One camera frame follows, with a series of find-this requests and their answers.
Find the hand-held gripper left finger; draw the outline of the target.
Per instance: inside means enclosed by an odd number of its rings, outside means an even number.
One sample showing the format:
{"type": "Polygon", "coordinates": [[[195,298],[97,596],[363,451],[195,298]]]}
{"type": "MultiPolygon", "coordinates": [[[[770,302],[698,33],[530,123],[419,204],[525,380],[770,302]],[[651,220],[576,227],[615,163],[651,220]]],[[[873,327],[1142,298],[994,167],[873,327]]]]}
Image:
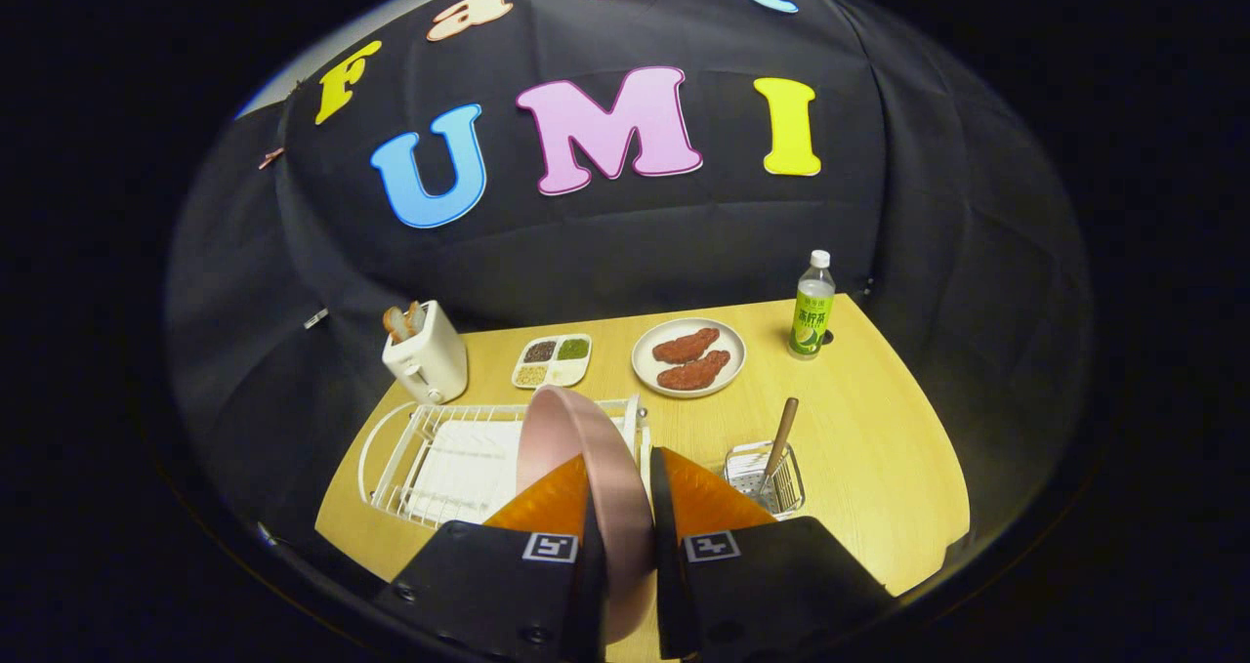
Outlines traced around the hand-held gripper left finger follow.
{"type": "Polygon", "coordinates": [[[438,662],[602,662],[606,552],[582,457],[484,524],[448,520],[376,597],[438,662]]]}

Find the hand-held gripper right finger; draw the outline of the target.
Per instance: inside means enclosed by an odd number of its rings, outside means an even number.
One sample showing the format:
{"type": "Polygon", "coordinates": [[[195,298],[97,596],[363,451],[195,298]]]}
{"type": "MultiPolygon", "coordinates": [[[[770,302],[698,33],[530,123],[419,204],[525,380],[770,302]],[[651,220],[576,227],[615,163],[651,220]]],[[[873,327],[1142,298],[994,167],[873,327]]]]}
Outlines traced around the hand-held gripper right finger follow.
{"type": "Polygon", "coordinates": [[[822,662],[895,604],[812,517],[778,520],[664,447],[650,485],[665,659],[822,662]]]}

